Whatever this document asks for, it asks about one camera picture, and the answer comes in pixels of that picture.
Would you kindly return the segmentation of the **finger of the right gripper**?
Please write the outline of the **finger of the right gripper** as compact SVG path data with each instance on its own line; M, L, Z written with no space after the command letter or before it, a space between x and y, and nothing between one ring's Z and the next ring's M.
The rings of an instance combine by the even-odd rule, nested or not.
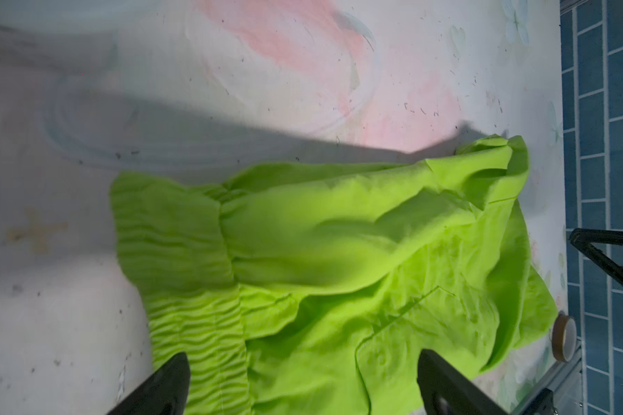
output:
M576 228L569 235L571 245L590 259L609 277L623 286L623 265L619 265L600 250L597 244L623 247L623 231Z

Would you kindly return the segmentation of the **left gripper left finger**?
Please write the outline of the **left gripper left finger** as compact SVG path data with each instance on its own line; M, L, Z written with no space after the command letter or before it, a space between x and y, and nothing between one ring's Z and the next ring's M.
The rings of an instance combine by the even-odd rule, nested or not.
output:
M180 415L190 391L190 363L185 352L172 356L108 415Z

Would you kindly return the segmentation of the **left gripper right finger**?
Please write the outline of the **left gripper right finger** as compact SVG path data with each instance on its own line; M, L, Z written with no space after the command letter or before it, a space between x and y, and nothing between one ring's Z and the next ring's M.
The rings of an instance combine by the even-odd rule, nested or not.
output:
M431 349L422 349L417 384L427 414L507 415L496 402Z

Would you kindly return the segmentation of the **neon green shorts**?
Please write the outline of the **neon green shorts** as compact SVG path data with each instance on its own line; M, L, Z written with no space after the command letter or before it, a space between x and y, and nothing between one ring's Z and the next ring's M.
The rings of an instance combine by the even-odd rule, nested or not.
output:
M119 266L188 414L409 414L424 349L474 379L546 336L520 137L414 164L260 164L224 183L124 172Z

